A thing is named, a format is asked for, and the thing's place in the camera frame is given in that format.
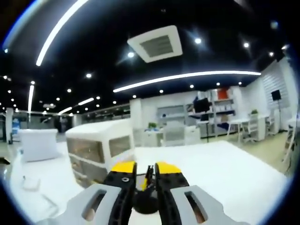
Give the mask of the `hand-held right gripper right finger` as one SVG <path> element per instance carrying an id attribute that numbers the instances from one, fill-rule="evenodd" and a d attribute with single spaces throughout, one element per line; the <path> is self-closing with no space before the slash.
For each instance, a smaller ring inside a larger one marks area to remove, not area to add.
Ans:
<path id="1" fill-rule="evenodd" d="M 189 185 L 181 170 L 155 163 L 158 208 L 163 225 L 233 225 L 220 202 L 197 185 Z"/>

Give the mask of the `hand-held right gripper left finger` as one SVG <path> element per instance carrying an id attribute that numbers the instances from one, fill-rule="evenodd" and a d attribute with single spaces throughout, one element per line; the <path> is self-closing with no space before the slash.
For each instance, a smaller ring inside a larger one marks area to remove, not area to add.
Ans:
<path id="1" fill-rule="evenodd" d="M 93 184 L 70 199 L 56 225 L 127 225 L 133 205 L 137 163 L 115 164 L 102 184 Z"/>

